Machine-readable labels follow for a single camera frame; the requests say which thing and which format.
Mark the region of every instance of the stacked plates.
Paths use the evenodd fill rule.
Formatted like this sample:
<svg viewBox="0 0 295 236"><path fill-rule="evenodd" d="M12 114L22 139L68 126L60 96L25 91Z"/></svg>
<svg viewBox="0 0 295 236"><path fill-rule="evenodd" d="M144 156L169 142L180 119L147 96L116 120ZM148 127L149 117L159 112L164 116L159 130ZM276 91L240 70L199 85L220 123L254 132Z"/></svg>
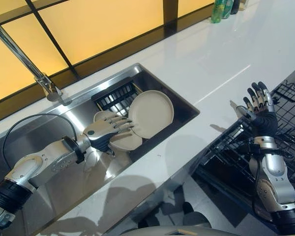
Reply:
<svg viewBox="0 0 295 236"><path fill-rule="evenodd" d="M110 111L95 114L94 121L116 115ZM118 133L110 139L110 145L122 150L134 150L142 144L142 138L150 139L174 119L171 100L164 93L148 90L139 94L132 102L128 118L134 127Z"/></svg>

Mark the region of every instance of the robot finger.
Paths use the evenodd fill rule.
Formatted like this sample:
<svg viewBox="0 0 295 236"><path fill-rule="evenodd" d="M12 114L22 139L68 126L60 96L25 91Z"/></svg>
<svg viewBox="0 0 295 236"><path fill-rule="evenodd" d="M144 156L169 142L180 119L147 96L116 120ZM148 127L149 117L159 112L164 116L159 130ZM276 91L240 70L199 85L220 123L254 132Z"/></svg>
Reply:
<svg viewBox="0 0 295 236"><path fill-rule="evenodd" d="M259 107L259 101L257 99L255 92L253 92L253 90L251 88L247 89L247 92L251 96L252 104L254 105L254 111L257 111L258 107Z"/></svg>
<svg viewBox="0 0 295 236"><path fill-rule="evenodd" d="M114 128L117 128L117 127L119 127L119 126L121 126L121 125L123 125L123 124L131 123L131 122L132 122L132 120L130 120L130 119L122 119L122 120L119 120L119 121L113 122L113 123L112 123L112 126L113 126Z"/></svg>
<svg viewBox="0 0 295 236"><path fill-rule="evenodd" d="M116 127L115 130L116 130L117 132L122 132L122 131L128 130L128 129L130 129L130 128L133 128L133 127L134 127L133 124L131 124L131 123L126 123L126 124L123 124L123 125L120 125L120 126Z"/></svg>
<svg viewBox="0 0 295 236"><path fill-rule="evenodd" d="M117 117L114 117L114 118L111 118L111 119L107 119L106 121L111 124L111 123L116 123L117 121L123 120L123 119L127 119L127 118L117 116Z"/></svg>
<svg viewBox="0 0 295 236"><path fill-rule="evenodd" d="M267 89L267 87L265 86L264 83L259 82L258 86L260 87L260 89L262 90L263 96L264 96L264 105L265 107L270 111L270 112L274 112L274 104L273 104L273 100L271 97L271 94L269 92L269 90Z"/></svg>
<svg viewBox="0 0 295 236"><path fill-rule="evenodd" d="M256 83L252 83L251 86L253 87L253 89L255 90L255 92L257 94L257 98L259 101L259 108L262 108L265 103L265 100L264 100L264 96L261 91L261 88Z"/></svg>
<svg viewBox="0 0 295 236"><path fill-rule="evenodd" d="M247 106L248 110L250 110L251 112L253 112L254 111L254 107L250 103L248 97L244 97L244 102L246 103L246 106Z"/></svg>
<svg viewBox="0 0 295 236"><path fill-rule="evenodd" d="M112 115L112 116L109 116L109 117L105 117L104 118L104 120L106 121L106 120L110 120L110 119L113 119L113 118L115 118L115 117L119 117L117 114L115 114L115 115Z"/></svg>

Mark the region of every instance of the white countertop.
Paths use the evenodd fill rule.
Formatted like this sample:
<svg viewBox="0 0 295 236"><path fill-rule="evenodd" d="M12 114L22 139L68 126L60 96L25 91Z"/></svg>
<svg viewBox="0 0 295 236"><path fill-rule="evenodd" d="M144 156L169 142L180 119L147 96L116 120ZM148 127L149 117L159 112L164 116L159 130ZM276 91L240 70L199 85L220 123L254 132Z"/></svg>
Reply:
<svg viewBox="0 0 295 236"><path fill-rule="evenodd" d="M137 62L201 113L60 220L85 217L105 232L221 134L211 125L237 120L230 100L243 104L252 82L272 90L287 78L295 70L295 0L250 0L219 24L204 20L64 91L73 95ZM0 121L0 133L49 106L42 99Z"/></svg>

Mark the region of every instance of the chrome faucet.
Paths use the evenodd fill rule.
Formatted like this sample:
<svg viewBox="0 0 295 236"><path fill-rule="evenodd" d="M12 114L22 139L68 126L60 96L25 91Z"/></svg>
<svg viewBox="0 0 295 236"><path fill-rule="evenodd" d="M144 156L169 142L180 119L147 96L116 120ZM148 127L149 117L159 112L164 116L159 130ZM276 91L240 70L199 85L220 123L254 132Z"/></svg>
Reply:
<svg viewBox="0 0 295 236"><path fill-rule="evenodd" d="M62 103L62 92L48 78L45 73L42 73L34 63L25 55L20 47L8 35L8 33L0 25L0 39L13 52L13 54L23 63L23 65L34 75L34 79L43 87L45 95L49 101L60 101Z"/></svg>

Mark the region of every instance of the sink basin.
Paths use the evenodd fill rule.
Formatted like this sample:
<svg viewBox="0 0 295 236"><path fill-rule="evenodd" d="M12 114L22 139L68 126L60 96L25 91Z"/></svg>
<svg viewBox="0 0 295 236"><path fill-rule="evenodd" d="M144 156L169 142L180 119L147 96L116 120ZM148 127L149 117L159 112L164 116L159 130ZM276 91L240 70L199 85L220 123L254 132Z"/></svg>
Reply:
<svg viewBox="0 0 295 236"><path fill-rule="evenodd" d="M93 148L88 149L85 162L71 165L39 187L5 235L40 232L199 114L196 108L140 64L124 69L71 97L69 106L59 105L45 112L70 119L77 133L81 133L93 122L94 114L101 110L127 116L131 101L146 90L159 90L171 99L175 112L173 123L152 138L143 139L143 144L130 152L115 150L115 156L111 156ZM37 152L65 135L73 137L70 126L60 118L44 116L20 124L7 140L7 160L13 166L22 156ZM0 152L0 180L7 171Z"/></svg>

